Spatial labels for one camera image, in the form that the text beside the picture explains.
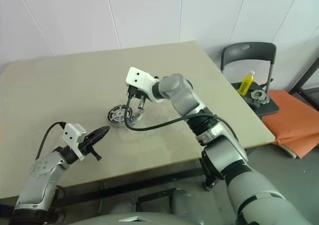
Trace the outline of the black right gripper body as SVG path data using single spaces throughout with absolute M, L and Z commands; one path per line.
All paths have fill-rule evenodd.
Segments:
M 132 98 L 141 99 L 142 96 L 145 99 L 149 98 L 148 95 L 145 92 L 143 92 L 142 90 L 140 90 L 140 89 L 138 89 L 138 88 L 136 88 L 134 86 L 131 86 L 131 85 L 129 85 L 127 93 L 128 93 L 128 98 L 129 99 L 132 99 Z

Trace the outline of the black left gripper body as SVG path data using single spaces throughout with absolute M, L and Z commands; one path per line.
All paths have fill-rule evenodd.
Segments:
M 94 145 L 97 142 L 98 141 L 96 140 L 85 140 L 83 143 L 79 145 L 80 152 L 84 156 L 87 156 L 88 154 L 92 154 L 97 159 L 97 161 L 100 161 L 102 159 L 102 156 L 99 155 L 94 149 Z

